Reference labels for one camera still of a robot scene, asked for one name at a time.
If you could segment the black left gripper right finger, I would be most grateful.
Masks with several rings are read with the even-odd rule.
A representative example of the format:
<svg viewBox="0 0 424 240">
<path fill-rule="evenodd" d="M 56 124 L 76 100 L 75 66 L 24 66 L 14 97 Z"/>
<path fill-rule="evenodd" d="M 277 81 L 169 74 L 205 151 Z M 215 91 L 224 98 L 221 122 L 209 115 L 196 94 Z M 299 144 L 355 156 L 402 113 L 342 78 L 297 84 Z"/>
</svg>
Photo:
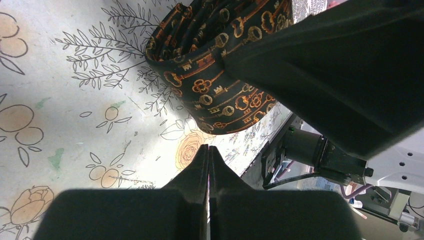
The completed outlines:
<svg viewBox="0 0 424 240">
<path fill-rule="evenodd" d="M 345 200 L 332 191 L 256 190 L 209 147 L 213 240 L 359 240 Z"/>
</svg>

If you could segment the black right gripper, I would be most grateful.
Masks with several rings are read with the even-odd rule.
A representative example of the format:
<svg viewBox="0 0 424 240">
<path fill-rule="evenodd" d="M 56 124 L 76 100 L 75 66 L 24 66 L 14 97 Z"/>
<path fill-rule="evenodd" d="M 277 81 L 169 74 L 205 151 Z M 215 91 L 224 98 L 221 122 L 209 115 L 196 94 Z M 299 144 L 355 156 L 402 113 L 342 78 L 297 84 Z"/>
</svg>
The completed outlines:
<svg viewBox="0 0 424 240">
<path fill-rule="evenodd" d="M 366 160 L 424 126 L 424 3 L 348 0 L 229 53 L 224 68 L 329 139 L 291 126 L 287 159 L 365 185 Z"/>
</svg>

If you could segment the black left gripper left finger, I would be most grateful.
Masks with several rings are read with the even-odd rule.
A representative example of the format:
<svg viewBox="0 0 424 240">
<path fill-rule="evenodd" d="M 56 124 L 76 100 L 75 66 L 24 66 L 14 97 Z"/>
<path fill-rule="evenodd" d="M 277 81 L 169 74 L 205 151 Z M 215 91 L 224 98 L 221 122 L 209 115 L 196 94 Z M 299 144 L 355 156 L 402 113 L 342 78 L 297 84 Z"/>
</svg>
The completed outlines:
<svg viewBox="0 0 424 240">
<path fill-rule="evenodd" d="M 70 189 L 47 209 L 36 240 L 204 240 L 209 146 L 157 189 Z"/>
</svg>

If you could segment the black gold patterned tie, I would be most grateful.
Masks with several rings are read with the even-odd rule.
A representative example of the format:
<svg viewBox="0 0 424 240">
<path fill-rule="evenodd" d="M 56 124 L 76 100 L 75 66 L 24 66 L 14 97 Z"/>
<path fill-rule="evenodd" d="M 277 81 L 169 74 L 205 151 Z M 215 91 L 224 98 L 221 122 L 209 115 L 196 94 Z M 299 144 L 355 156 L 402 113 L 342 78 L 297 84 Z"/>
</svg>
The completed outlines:
<svg viewBox="0 0 424 240">
<path fill-rule="evenodd" d="M 224 57 L 292 24 L 290 0 L 178 3 L 152 33 L 145 58 L 201 131 L 237 133 L 258 123 L 277 101 L 226 73 Z"/>
</svg>

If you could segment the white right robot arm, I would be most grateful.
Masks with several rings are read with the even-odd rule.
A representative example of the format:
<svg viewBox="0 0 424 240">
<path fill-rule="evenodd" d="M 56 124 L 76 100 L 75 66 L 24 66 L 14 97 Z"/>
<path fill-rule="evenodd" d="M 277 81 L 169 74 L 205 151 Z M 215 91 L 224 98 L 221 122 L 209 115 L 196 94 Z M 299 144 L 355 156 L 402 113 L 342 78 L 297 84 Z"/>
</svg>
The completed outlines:
<svg viewBox="0 0 424 240">
<path fill-rule="evenodd" d="M 349 0 L 223 61 L 365 160 L 367 184 L 423 193 L 423 1 Z"/>
</svg>

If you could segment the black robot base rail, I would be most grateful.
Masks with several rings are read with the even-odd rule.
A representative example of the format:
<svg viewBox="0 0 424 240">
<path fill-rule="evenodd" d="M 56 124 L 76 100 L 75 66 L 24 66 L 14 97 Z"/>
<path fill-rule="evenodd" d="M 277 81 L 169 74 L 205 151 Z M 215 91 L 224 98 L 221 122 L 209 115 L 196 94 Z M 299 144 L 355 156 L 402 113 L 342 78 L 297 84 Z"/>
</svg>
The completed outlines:
<svg viewBox="0 0 424 240">
<path fill-rule="evenodd" d="M 283 124 L 265 141 L 265 145 L 242 173 L 241 179 L 251 188 L 263 190 L 263 186 L 271 182 L 276 169 L 281 164 L 281 155 L 277 154 L 277 150 L 289 127 L 300 127 L 299 120 L 296 114 L 290 113 Z"/>
</svg>

